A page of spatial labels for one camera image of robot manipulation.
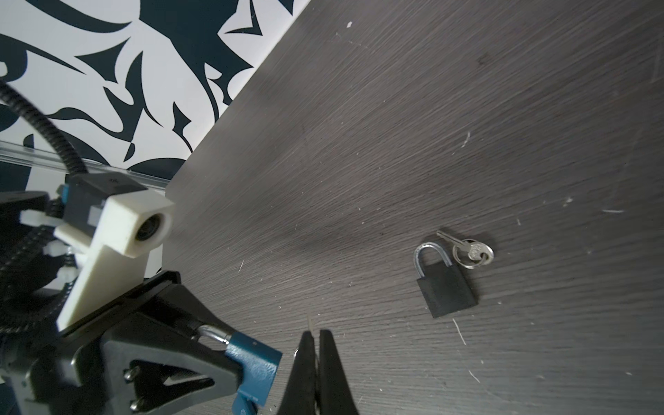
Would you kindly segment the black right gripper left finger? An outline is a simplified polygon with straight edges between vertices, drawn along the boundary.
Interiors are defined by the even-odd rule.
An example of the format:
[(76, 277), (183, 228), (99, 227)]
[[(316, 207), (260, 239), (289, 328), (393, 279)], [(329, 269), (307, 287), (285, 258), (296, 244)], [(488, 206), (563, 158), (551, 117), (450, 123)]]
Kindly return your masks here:
[(316, 414), (316, 346), (310, 331), (302, 334), (278, 415)]

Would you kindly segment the small black padlock locked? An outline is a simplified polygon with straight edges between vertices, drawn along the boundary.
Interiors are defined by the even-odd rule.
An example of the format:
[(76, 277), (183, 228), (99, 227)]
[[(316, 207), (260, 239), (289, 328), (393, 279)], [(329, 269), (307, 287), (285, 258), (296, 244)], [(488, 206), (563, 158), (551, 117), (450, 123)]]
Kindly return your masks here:
[[(440, 261), (426, 265), (423, 261), (426, 250), (435, 252)], [(469, 282), (444, 247), (435, 242), (422, 243), (414, 250), (413, 263), (418, 273), (418, 287), (433, 318), (477, 306)]]

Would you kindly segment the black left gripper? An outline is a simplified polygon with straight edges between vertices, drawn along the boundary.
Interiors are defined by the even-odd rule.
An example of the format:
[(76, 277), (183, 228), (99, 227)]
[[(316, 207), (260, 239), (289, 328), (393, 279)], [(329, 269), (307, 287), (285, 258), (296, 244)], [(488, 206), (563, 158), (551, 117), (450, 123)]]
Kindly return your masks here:
[(10, 414), (175, 414), (233, 395), (239, 363), (197, 342), (230, 340), (224, 323), (163, 271), (73, 328), (53, 323), (1, 342)]

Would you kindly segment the silver keys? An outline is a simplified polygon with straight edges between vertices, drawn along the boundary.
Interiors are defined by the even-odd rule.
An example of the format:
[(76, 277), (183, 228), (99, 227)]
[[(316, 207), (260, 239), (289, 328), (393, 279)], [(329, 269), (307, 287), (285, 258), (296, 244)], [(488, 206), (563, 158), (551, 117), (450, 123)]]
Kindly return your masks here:
[(442, 230), (437, 230), (436, 235), (451, 243), (453, 258), (465, 269), (473, 270), (487, 266), (495, 259), (493, 249), (483, 242), (472, 239), (461, 240)]

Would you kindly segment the blue padlock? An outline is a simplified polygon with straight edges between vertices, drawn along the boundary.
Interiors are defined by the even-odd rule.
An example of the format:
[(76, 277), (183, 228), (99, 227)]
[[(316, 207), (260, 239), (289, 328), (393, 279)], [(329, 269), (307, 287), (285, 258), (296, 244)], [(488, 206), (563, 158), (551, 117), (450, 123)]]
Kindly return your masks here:
[(199, 335), (224, 343), (226, 357), (242, 366), (242, 381), (232, 405), (235, 415), (256, 414), (273, 387), (282, 353), (241, 332), (231, 333), (218, 326), (202, 325)]

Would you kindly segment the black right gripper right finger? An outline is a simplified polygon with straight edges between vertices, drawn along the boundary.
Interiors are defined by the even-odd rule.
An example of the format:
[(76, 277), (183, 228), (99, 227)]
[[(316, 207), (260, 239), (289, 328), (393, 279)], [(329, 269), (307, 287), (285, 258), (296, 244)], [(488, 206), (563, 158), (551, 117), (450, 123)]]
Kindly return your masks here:
[(319, 410), (322, 415), (359, 415), (330, 330), (319, 338)]

